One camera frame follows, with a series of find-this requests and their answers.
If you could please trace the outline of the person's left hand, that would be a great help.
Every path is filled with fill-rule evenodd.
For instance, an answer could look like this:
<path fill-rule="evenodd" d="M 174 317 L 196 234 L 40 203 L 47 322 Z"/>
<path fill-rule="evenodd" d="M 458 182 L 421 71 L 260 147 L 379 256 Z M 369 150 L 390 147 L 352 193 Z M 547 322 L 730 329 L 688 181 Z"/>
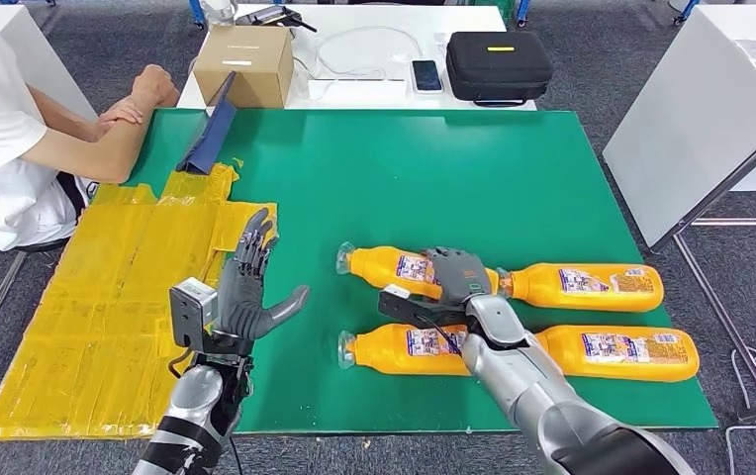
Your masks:
<path fill-rule="evenodd" d="M 133 125 L 141 125 L 143 122 L 143 112 L 138 108 L 131 96 L 119 100 L 102 113 L 98 118 L 98 127 L 103 132 L 106 132 L 120 122 Z"/>

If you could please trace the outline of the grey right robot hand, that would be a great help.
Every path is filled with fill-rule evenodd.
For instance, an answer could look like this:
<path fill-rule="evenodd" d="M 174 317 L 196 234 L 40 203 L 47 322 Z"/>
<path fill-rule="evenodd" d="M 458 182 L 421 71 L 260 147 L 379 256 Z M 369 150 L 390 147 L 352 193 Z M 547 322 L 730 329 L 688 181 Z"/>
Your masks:
<path fill-rule="evenodd" d="M 437 246 L 427 248 L 425 257 L 432 263 L 434 278 L 441 289 L 439 304 L 458 306 L 473 296 L 492 293 L 487 269 L 476 254 Z"/>

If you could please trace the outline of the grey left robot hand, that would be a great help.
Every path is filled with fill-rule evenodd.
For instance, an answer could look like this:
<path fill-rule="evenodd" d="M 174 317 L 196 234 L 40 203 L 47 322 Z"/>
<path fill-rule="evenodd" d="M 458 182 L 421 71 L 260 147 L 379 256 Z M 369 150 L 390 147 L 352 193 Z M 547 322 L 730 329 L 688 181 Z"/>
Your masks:
<path fill-rule="evenodd" d="M 231 337 L 259 340 L 297 315 L 311 289 L 296 287 L 282 302 L 263 306 L 264 279 L 270 254 L 278 241 L 273 220 L 262 208 L 247 221 L 233 257 L 225 264 L 219 284 L 219 315 L 215 331 Z"/>

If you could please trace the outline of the person's right hand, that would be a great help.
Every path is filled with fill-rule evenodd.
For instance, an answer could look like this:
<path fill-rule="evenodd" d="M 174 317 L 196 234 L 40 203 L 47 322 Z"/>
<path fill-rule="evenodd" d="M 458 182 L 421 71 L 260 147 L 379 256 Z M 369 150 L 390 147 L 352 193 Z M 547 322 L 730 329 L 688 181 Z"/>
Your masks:
<path fill-rule="evenodd" d="M 141 110 L 175 107 L 180 93 L 171 75 L 157 64 L 149 64 L 136 76 L 131 99 Z"/>

